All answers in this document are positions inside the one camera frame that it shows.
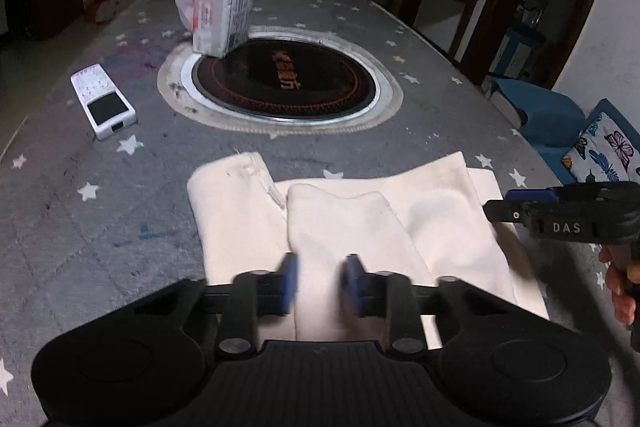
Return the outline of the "person's right hand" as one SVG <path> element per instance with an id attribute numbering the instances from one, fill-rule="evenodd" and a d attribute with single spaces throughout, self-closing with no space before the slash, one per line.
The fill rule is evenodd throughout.
<path id="1" fill-rule="evenodd" d="M 625 270 L 620 271 L 616 268 L 612 251 L 606 246 L 602 247 L 599 260 L 608 264 L 605 285 L 611 291 L 615 318 L 624 325 L 631 325 L 636 317 L 637 300 L 628 293 L 627 289 L 630 284 L 640 283 L 639 262 L 632 262 Z"/>

